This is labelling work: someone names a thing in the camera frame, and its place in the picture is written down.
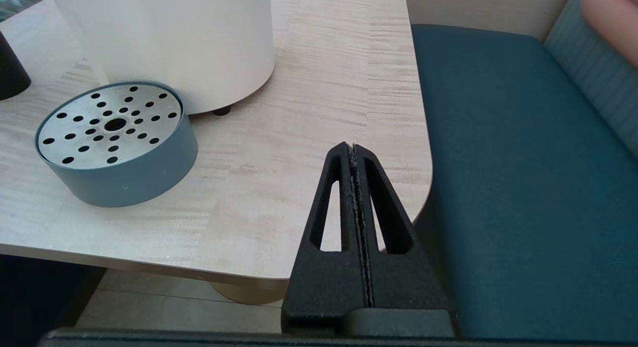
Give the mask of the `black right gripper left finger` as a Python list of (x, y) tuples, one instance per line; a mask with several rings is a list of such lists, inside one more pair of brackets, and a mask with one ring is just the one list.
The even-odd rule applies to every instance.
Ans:
[[(347, 313), (367, 306), (351, 156), (346, 143), (326, 155), (281, 307), (285, 334), (335, 334)], [(339, 187), (341, 249), (322, 251), (334, 183)]]

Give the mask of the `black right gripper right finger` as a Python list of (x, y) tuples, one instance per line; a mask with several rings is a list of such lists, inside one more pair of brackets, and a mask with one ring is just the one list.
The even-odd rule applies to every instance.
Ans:
[(376, 155), (355, 147), (358, 248), (367, 305), (449, 309), (451, 302)]

